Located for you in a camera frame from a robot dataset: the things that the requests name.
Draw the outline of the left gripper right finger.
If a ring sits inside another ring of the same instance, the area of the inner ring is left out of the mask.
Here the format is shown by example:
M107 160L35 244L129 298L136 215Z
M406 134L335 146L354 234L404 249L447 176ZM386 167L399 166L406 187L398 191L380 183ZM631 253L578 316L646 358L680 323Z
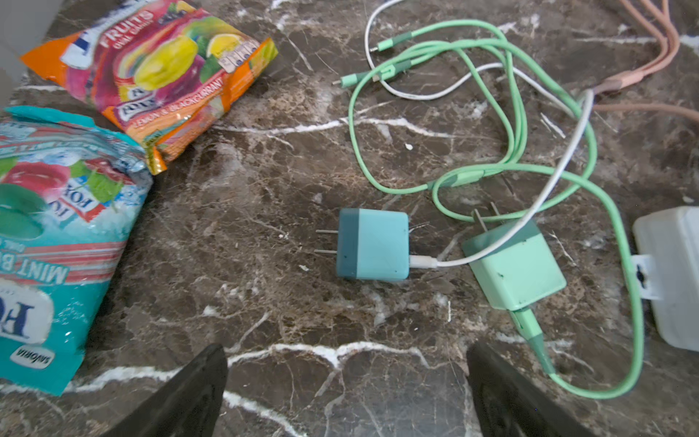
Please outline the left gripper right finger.
M467 351L468 381L484 436L591 436L486 342Z

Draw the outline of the long multicolour power strip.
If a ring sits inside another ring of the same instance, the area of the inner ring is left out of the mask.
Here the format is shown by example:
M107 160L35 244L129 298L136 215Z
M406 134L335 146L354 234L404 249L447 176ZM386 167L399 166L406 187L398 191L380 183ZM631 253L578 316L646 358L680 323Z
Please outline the long multicolour power strip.
M698 209L678 207L633 224L632 261L640 294L651 302L655 325L675 348L698 350Z

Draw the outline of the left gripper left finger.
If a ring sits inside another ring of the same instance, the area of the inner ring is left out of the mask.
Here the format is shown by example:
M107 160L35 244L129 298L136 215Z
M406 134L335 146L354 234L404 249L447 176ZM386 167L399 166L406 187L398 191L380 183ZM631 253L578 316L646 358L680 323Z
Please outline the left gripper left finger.
M220 417L228 362L211 344L107 436L211 436Z

